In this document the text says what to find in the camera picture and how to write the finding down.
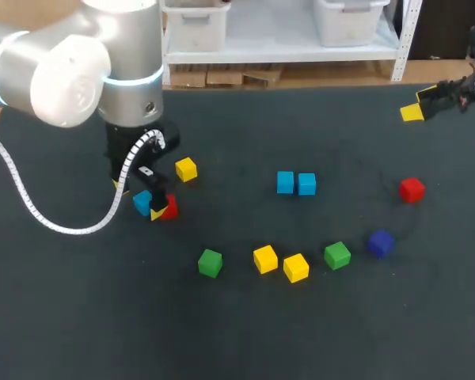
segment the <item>cube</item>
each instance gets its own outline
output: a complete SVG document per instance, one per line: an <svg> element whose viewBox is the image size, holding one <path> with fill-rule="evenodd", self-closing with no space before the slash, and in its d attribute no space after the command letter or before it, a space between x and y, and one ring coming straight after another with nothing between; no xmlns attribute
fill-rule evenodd
<svg viewBox="0 0 475 380"><path fill-rule="evenodd" d="M197 177L197 166L187 157L176 163L176 173L183 182L188 182Z"/></svg>
<svg viewBox="0 0 475 380"><path fill-rule="evenodd" d="M168 194L167 200L168 200L167 209L162 215L158 217L160 220L174 219L178 216L176 197L174 196L174 194Z"/></svg>
<svg viewBox="0 0 475 380"><path fill-rule="evenodd" d="M426 187L417 178L403 180L399 188L401 198L406 203L415 203L422 200Z"/></svg>
<svg viewBox="0 0 475 380"><path fill-rule="evenodd" d="M152 195L147 190L140 192L136 196L134 196L134 205L139 214L142 216L150 216L150 201L152 199Z"/></svg>
<svg viewBox="0 0 475 380"><path fill-rule="evenodd" d="M270 245L253 251L253 261L261 275L278 268L278 257Z"/></svg>
<svg viewBox="0 0 475 380"><path fill-rule="evenodd" d="M222 269L222 254L206 249L199 258L199 273L216 279Z"/></svg>
<svg viewBox="0 0 475 380"><path fill-rule="evenodd" d="M394 248L394 237L385 230L378 230L370 236L367 242L369 251L375 254L378 259L387 256Z"/></svg>
<svg viewBox="0 0 475 380"><path fill-rule="evenodd" d="M155 210L153 210L153 209L150 209L150 219L151 219L151 222L153 222L154 220L157 220L157 219L160 218L162 215L164 215L165 210L167 210L167 207L162 208L160 211L155 211Z"/></svg>
<svg viewBox="0 0 475 380"><path fill-rule="evenodd" d="M300 173L298 175L298 194L300 196L314 196L317 192L317 179L314 173Z"/></svg>
<svg viewBox="0 0 475 380"><path fill-rule="evenodd" d="M324 260L333 271L348 265L350 256L350 252L341 241L326 247L324 252Z"/></svg>
<svg viewBox="0 0 475 380"><path fill-rule="evenodd" d="M278 172L276 175L276 193L294 194L294 172Z"/></svg>
<svg viewBox="0 0 475 380"><path fill-rule="evenodd" d="M283 261L283 271L291 283L296 283L308 277L310 266L301 253L291 256Z"/></svg>

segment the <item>dark cabinet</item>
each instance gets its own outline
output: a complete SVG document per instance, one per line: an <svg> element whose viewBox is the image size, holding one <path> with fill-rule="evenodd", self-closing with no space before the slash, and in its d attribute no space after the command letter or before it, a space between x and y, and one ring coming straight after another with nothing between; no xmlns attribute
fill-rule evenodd
<svg viewBox="0 0 475 380"><path fill-rule="evenodd" d="M464 59L473 26L475 0L424 0L409 58Z"/></svg>

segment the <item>dark blue cube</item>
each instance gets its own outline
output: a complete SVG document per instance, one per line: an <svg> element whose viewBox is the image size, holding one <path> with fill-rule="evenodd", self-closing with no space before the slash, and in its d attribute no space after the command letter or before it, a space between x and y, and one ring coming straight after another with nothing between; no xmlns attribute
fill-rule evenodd
<svg viewBox="0 0 475 380"><path fill-rule="evenodd" d="M371 235L370 240L367 242L367 248L378 259L383 259L393 250L394 244L394 237L385 230L378 230Z"/></svg>

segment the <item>blue cube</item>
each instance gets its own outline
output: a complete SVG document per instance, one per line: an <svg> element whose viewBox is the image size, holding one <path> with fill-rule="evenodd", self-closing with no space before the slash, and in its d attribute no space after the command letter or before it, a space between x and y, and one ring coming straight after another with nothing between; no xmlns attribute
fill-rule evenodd
<svg viewBox="0 0 475 380"><path fill-rule="evenodd" d="M294 172L278 172L276 192L278 194L294 194Z"/></svg>
<svg viewBox="0 0 475 380"><path fill-rule="evenodd" d="M137 196L134 196L134 205L142 216L150 217L150 201L152 199L151 193L147 190L140 192Z"/></svg>
<svg viewBox="0 0 475 380"><path fill-rule="evenodd" d="M317 179L314 173L300 173L298 176L298 192L300 196L314 196L317 192Z"/></svg>
<svg viewBox="0 0 475 380"><path fill-rule="evenodd" d="M394 237L385 230L379 230L371 235L370 240L367 242L367 248L378 259L383 259L393 250L394 244Z"/></svg>

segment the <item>red cube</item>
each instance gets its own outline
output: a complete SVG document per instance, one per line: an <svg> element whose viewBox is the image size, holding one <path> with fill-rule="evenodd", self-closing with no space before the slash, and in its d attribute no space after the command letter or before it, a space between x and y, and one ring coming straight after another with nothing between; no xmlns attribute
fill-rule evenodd
<svg viewBox="0 0 475 380"><path fill-rule="evenodd" d="M178 215L177 203L174 194L168 194L167 200L169 201L169 203L167 204L167 210L165 210L164 213L160 215L160 220L174 219Z"/></svg>
<svg viewBox="0 0 475 380"><path fill-rule="evenodd" d="M426 187L417 178L409 178L401 182L399 193L406 203L419 202L424 197Z"/></svg>

